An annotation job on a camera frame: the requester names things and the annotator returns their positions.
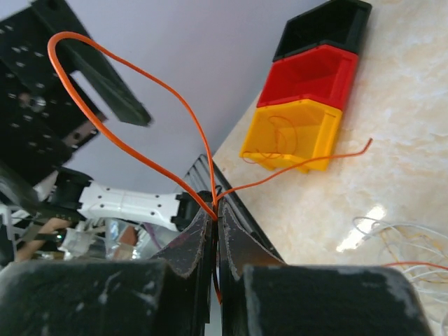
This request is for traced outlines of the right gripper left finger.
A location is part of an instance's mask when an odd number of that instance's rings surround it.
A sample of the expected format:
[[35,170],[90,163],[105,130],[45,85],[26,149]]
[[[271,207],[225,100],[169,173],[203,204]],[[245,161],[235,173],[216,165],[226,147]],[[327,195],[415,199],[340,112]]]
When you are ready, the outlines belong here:
[[203,335],[211,227],[199,211],[149,259],[11,263],[1,272],[1,334]]

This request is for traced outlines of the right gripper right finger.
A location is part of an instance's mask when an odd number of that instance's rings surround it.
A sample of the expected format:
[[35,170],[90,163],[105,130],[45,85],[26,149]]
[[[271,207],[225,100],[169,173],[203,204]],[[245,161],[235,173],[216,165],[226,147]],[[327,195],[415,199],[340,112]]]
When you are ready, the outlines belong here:
[[411,284],[388,267],[287,265],[218,211],[224,335],[429,335]]

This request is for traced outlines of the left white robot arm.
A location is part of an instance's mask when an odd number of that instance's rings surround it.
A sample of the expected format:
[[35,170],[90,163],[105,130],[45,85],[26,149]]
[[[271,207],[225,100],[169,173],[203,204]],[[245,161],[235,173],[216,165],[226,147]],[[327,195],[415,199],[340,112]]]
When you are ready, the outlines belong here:
[[60,32],[86,35],[65,1],[33,1],[1,21],[1,204],[14,221],[120,218],[183,230],[198,210],[187,193],[119,190],[66,168],[99,130],[50,62]]

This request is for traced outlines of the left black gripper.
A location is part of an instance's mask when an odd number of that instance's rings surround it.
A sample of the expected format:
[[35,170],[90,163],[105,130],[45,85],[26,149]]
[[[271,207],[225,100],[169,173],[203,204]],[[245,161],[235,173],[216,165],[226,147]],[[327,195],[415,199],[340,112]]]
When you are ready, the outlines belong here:
[[62,45],[122,123],[148,126],[152,116],[91,38],[50,27],[76,19],[65,1],[33,1],[1,21],[1,162],[34,186],[98,135],[65,90],[48,57]]

